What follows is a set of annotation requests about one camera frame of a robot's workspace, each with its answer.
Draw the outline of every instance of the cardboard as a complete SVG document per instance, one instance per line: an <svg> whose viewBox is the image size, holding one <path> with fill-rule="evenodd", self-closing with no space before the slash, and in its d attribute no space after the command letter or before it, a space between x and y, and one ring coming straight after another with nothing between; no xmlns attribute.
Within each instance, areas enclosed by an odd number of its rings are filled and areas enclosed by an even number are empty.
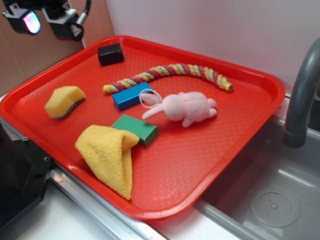
<svg viewBox="0 0 320 240"><path fill-rule="evenodd" d="M85 1L81 2L82 6L76 8L78 14L85 8ZM5 10L6 7L0 0L0 11ZM42 11L35 12L41 22L41 31L36 36L16 33L8 20L0 17L0 97L84 48L81 41L58 40ZM83 39L87 41L87 46L102 38L113 36L104 0L92 1L89 16L83 26Z"/></svg>

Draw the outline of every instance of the sink drain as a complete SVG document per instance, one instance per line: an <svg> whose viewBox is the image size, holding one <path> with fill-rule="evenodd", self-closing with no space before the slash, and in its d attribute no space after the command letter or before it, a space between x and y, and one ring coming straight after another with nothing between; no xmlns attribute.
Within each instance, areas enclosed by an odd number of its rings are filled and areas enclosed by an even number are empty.
<svg viewBox="0 0 320 240"><path fill-rule="evenodd" d="M299 217L298 199L278 187L266 187L256 191L250 201L254 217L270 227L286 227Z"/></svg>

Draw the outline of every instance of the yellow sponge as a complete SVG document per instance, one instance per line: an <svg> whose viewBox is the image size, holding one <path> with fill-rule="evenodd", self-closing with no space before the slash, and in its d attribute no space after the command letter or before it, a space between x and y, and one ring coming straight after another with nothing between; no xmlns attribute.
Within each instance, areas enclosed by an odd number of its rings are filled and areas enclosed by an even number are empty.
<svg viewBox="0 0 320 240"><path fill-rule="evenodd" d="M50 117L64 119L85 98L85 93L79 87L63 86L53 91L44 108Z"/></svg>
<svg viewBox="0 0 320 240"><path fill-rule="evenodd" d="M130 200L133 184L131 148L139 140L126 130L91 125L81 133L75 147L101 182Z"/></svg>

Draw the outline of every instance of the sink basin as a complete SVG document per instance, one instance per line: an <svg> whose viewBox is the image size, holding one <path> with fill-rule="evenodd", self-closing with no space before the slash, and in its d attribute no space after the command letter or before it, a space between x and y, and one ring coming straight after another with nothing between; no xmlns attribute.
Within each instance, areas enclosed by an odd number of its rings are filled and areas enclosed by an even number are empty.
<svg viewBox="0 0 320 240"><path fill-rule="evenodd" d="M197 205L244 239L320 239L320 132L308 130L303 147L289 148L283 126L273 116Z"/></svg>

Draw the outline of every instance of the red tray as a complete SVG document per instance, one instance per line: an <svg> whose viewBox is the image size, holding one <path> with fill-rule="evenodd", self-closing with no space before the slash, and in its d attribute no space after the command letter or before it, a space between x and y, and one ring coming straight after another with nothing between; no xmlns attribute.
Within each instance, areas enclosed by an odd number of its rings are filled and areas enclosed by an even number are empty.
<svg viewBox="0 0 320 240"><path fill-rule="evenodd" d="M121 43L124 61L101 66L97 48ZM162 97L202 92L217 102L217 115L184 128L162 113L148 120L159 135L148 147L132 148L132 199L127 201L100 182L75 148L90 125L111 126L123 114L141 119L140 104L118 111L103 85L168 64L212 68L234 85L232 92L200 77L176 75L149 84ZM54 89L78 86L86 100L63 120L48 116L44 105ZM125 214L141 220L166 218L192 204L264 125L285 97L274 76L243 66L146 40L115 36L101 40L12 90L0 115L28 136L71 174Z"/></svg>

